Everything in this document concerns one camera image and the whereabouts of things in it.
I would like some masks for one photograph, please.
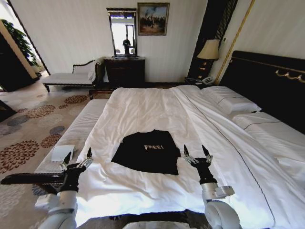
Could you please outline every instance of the black t-shirt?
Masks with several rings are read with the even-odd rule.
[[[180,156],[168,131],[153,130],[126,136],[111,161],[142,172],[178,175]]]

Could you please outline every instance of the pillow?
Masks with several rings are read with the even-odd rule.
[[[260,111],[261,108],[242,95],[223,86],[203,88],[203,93],[208,95],[226,113],[250,113]]]
[[[73,74],[88,74],[88,72],[91,70],[93,65],[95,66],[94,61],[86,65],[81,65],[81,66],[74,65]]]
[[[239,114],[233,122],[244,129],[305,189],[305,135],[264,113]]]
[[[90,70],[88,72],[88,80],[90,80],[91,82],[93,82],[95,80],[95,66],[96,66],[96,61],[92,62],[92,65],[90,66]]]

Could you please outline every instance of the white paper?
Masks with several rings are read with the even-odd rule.
[[[64,158],[71,152],[70,160],[73,156],[74,145],[55,146],[52,152],[52,161],[63,161]]]

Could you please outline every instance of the gold headboard trim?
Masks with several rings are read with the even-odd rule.
[[[252,61],[252,60],[248,60],[248,59],[245,59],[245,58],[232,57],[232,59],[238,59],[238,60],[249,61],[249,62],[253,62],[253,63],[259,63],[259,64],[263,64],[263,65],[267,65],[267,66],[271,66],[271,67],[275,67],[275,68],[280,68],[280,69],[285,69],[285,70],[288,70],[288,71],[293,71],[293,72],[305,74],[305,71],[302,71],[302,70],[287,68],[287,67],[274,65],[274,64],[269,64],[269,63],[264,63],[264,62],[259,62],[259,61]],[[302,79],[302,74],[299,75],[299,76],[293,77],[293,76],[289,75],[289,72],[286,72],[285,74],[280,74],[279,69],[275,71],[275,74],[279,77],[285,76],[289,80],[299,80],[299,82],[305,83],[305,80]]]

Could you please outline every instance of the black headboard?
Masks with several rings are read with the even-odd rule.
[[[305,60],[234,51],[219,85],[305,134]]]

